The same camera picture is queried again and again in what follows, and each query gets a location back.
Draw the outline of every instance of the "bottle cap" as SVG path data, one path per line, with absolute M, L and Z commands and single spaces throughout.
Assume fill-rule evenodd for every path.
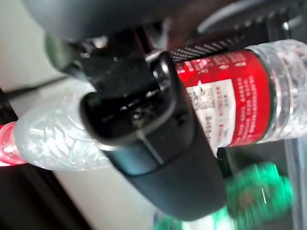
M 25 164 L 14 142 L 13 129 L 16 122 L 0 126 L 0 166 Z

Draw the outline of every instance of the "clear plastic bottle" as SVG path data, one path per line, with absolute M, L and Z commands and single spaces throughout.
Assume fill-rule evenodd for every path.
M 307 45 L 296 40 L 177 65 L 213 149 L 307 134 Z
M 307 134 L 307 45 L 283 40 L 250 46 L 263 62 L 272 86 L 272 121 L 261 142 Z
M 2 149 L 15 150 L 16 157 L 53 171 L 107 166 L 107 158 L 95 146 L 79 116 L 81 97 L 94 91 L 91 84 L 69 79 L 60 83 L 60 89 L 52 89 L 47 99 L 36 103 L 16 123 L 6 125 L 12 129 L 2 137 L 6 140 L 1 143 L 5 146 Z

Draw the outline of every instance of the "black plastic part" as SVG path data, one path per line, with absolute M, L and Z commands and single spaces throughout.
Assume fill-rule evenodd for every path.
M 152 104 L 150 110 L 156 114 L 153 120 L 148 119 L 139 129 L 131 126 L 124 136 L 111 128 L 110 135 L 105 130 L 109 121 L 100 117 L 103 110 L 116 115 L 111 118 L 112 124 L 125 121 L 125 116 L 117 115 L 116 106 L 104 100 L 99 103 L 97 93 L 82 99 L 81 119 L 113 165 L 153 204 L 177 219 L 196 220 L 225 205 L 224 181 L 186 89 L 166 52 L 160 54 L 154 70 L 158 82 L 169 79 L 170 83 L 160 92 L 165 97 L 161 103 L 169 107 L 160 110 L 159 104 Z
M 184 221 L 202 218 L 226 204 L 217 159 L 206 151 L 210 146 L 201 125 L 196 127 L 195 140 L 180 157 L 147 175 L 124 175 L 155 206 Z

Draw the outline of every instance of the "black mount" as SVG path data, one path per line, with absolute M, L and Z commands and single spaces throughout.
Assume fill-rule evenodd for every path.
M 195 220 L 226 203 L 210 145 L 167 52 L 144 60 L 133 32 L 71 45 L 71 67 L 97 92 L 83 97 L 81 119 L 112 164 L 163 212 Z

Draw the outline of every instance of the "black cable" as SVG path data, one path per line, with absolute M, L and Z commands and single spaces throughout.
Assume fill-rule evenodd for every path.
M 54 83 L 57 83 L 59 81 L 63 81 L 63 80 L 70 78 L 70 77 L 71 76 L 69 76 L 69 75 L 65 75 L 65 76 L 62 76 L 62 77 L 59 77 L 59 78 L 56 78 L 56 79 L 53 79 L 53 80 L 46 81 L 46 82 L 39 84 L 39 85 L 36 85 L 36 86 L 30 86 L 30 87 L 25 87 L 25 88 L 20 88 L 20 89 L 17 89 L 17 90 L 4 92 L 5 97 L 6 97 L 7 100 L 10 100 L 10 99 L 22 96 L 26 93 L 38 90 L 40 88 L 49 86 L 49 85 L 54 84 Z

